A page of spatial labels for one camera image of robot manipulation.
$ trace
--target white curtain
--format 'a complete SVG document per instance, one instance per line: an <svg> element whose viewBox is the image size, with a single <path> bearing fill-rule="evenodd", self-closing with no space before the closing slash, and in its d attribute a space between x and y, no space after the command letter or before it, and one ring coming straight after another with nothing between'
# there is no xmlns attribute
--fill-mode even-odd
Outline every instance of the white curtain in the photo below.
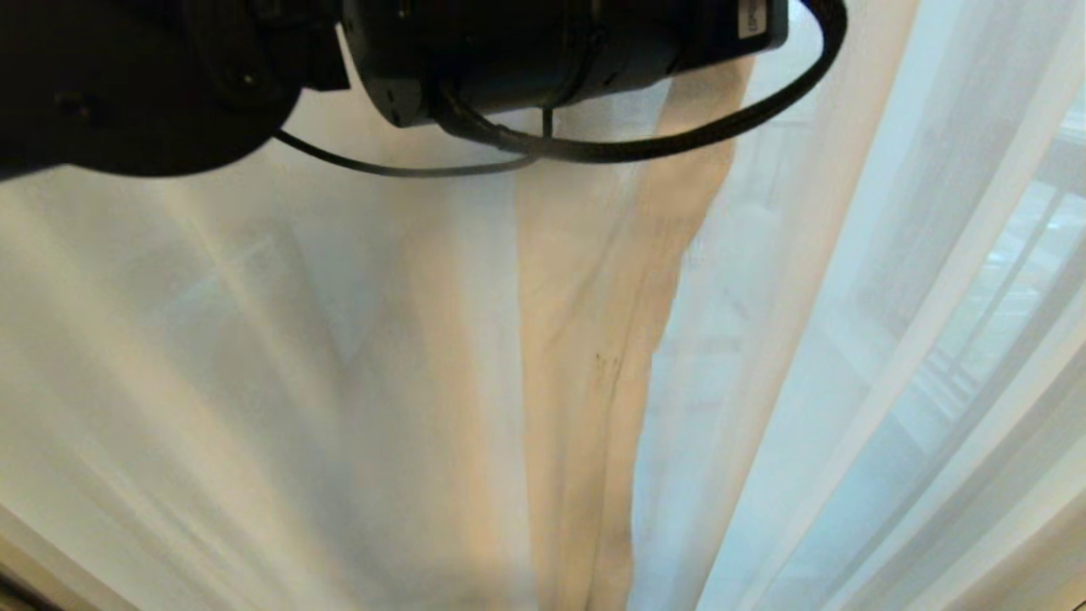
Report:
<svg viewBox="0 0 1086 611"><path fill-rule="evenodd" d="M0 183L0 573L71 610L1072 609L1083 1L849 4L809 98L652 163ZM763 97L818 51L793 9L558 131ZM357 88L288 128L496 156Z"/></svg>

